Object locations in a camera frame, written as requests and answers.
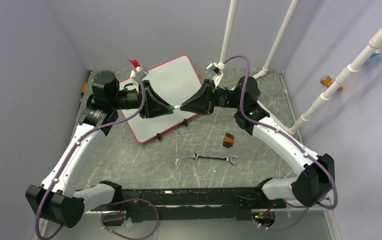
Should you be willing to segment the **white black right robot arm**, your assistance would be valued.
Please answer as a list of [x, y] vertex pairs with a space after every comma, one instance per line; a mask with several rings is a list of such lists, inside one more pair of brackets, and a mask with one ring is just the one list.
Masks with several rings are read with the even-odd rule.
[[269, 178], [261, 183], [260, 190], [254, 194], [259, 207], [266, 208], [274, 200], [285, 199], [297, 200], [304, 207], [312, 207], [332, 192], [334, 201], [329, 209], [334, 209], [338, 204], [334, 159], [327, 153], [319, 155], [280, 127], [258, 103], [260, 94], [253, 77], [243, 76], [234, 89], [215, 86], [213, 80], [206, 79], [179, 109], [207, 116], [215, 108], [236, 109], [234, 119], [237, 125], [267, 144], [290, 166], [296, 175], [294, 178]]

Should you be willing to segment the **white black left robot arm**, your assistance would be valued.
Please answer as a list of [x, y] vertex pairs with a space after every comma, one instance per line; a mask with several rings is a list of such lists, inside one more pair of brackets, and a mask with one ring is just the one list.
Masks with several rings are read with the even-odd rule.
[[175, 107], [163, 100], [149, 80], [138, 86], [120, 88], [116, 74], [105, 70], [94, 76], [92, 94], [80, 115], [74, 136], [52, 172], [39, 186], [30, 185], [25, 196], [38, 219], [73, 228], [82, 215], [99, 206], [118, 209], [123, 203], [121, 185], [103, 180], [85, 190], [77, 190], [79, 177], [93, 151], [110, 132], [119, 110], [137, 110], [143, 119], [169, 115]]

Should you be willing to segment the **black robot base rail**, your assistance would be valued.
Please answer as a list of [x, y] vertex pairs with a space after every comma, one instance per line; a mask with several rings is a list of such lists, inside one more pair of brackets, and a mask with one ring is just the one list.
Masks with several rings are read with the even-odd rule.
[[155, 220], [234, 219], [250, 221], [265, 212], [284, 209], [281, 199], [270, 200], [260, 187], [215, 187], [171, 189], [123, 189], [121, 203], [103, 204], [94, 212], [123, 212], [133, 223]]

